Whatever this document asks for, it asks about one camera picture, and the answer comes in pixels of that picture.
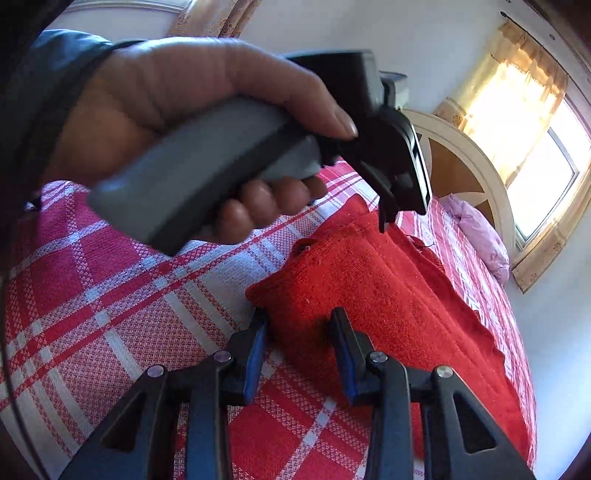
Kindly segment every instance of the hand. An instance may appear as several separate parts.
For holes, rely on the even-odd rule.
[[[285,107],[307,129],[349,140],[351,118],[322,81],[294,63],[235,40],[168,38],[113,52],[89,80],[57,142],[43,182],[92,187],[146,152],[183,120],[243,94]],[[295,215],[326,194],[317,177],[253,180],[220,208],[211,238],[243,241],[279,215]]]

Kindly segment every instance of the gray handle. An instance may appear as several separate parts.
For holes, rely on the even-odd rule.
[[[283,109],[237,97],[96,185],[88,204],[117,230],[174,255],[246,181],[303,179],[321,167],[316,139]]]

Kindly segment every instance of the white headboard frame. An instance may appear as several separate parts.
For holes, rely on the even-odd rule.
[[[469,203],[488,200],[495,229],[507,248],[509,259],[513,259],[517,254],[513,211],[505,185],[488,157],[467,135],[445,120],[412,110],[405,110],[404,114],[413,123],[418,134],[446,147],[472,172],[484,193],[461,192],[459,196],[465,197]],[[421,150],[429,149],[424,153],[430,161],[431,152],[428,142],[423,142],[421,138],[420,145]]]

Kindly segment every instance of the black plastic bracket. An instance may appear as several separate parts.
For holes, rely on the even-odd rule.
[[[267,346],[268,318],[256,309],[247,330],[195,367],[148,368],[98,425],[60,480],[171,480],[181,404],[189,404],[187,480],[230,480],[227,406],[252,402]]]
[[[345,310],[333,310],[330,339],[351,405],[374,408],[365,480],[411,480],[410,404],[421,407],[426,480],[535,480],[511,441],[450,367],[405,367],[375,351],[353,330]]]

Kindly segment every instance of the bedspread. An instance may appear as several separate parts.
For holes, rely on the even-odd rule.
[[[375,192],[344,162],[323,170],[329,194],[240,245],[190,242],[168,258],[114,231],[86,206],[84,188],[55,182],[43,209],[19,225],[7,287],[8,355],[18,404],[40,456],[57,478],[127,388],[153,364],[194,365],[247,325],[247,286],[278,270],[353,194]],[[454,288],[480,314],[518,392],[535,459],[535,400],[508,299],[452,219],[434,200],[428,214],[397,223],[441,258]],[[0,417],[24,452],[2,379]],[[252,406],[229,412],[234,476],[240,480],[359,480],[369,432],[271,350]],[[233,431],[248,435],[233,436]],[[186,433],[181,415],[176,477]],[[421,478],[420,462],[415,476]]]

